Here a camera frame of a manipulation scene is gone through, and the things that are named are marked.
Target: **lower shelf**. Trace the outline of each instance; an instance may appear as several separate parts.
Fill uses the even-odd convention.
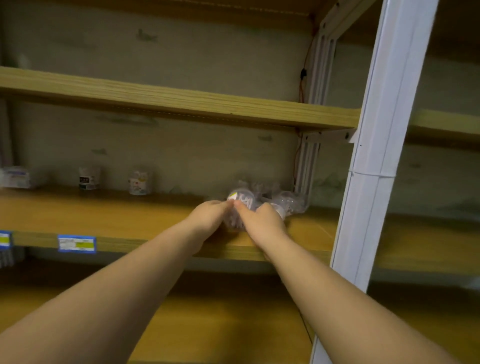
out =
[[[97,269],[32,261],[0,270],[0,332]],[[130,360],[307,364],[311,349],[278,277],[185,272]]]
[[[34,191],[0,189],[0,230],[15,245],[58,248],[58,234],[93,235],[97,249],[127,253],[186,218],[194,196],[130,196],[50,186]],[[328,263],[339,211],[310,208],[286,225],[299,245]],[[264,256],[245,232],[220,228],[198,254],[257,260]],[[387,216],[375,265],[405,271],[480,275],[480,224],[415,216]]]
[[[463,364],[480,363],[480,293],[372,283],[368,294]]]

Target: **hand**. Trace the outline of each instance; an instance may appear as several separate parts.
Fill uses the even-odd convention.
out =
[[[253,242],[264,252],[269,244],[288,237],[282,218],[271,204],[265,203],[253,212],[241,201],[235,201],[235,209]]]
[[[218,229],[225,215],[233,208],[233,200],[207,201],[198,205],[186,221],[193,225],[202,243]]]

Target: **person's right hand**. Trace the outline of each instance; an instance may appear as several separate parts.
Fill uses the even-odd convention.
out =
[[[255,212],[241,201],[235,201],[234,206],[253,242],[264,252],[269,244],[288,237],[282,218],[271,204],[265,203]]]

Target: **yellow label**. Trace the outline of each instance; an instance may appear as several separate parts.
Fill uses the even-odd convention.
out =
[[[88,249],[93,249],[95,248],[93,243],[76,243],[75,246],[77,248],[88,248]]]

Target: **person's left hand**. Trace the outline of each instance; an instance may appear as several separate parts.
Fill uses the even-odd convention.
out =
[[[198,205],[186,221],[193,225],[195,233],[200,234],[204,242],[215,230],[218,229],[225,215],[233,208],[233,200],[207,201]]]

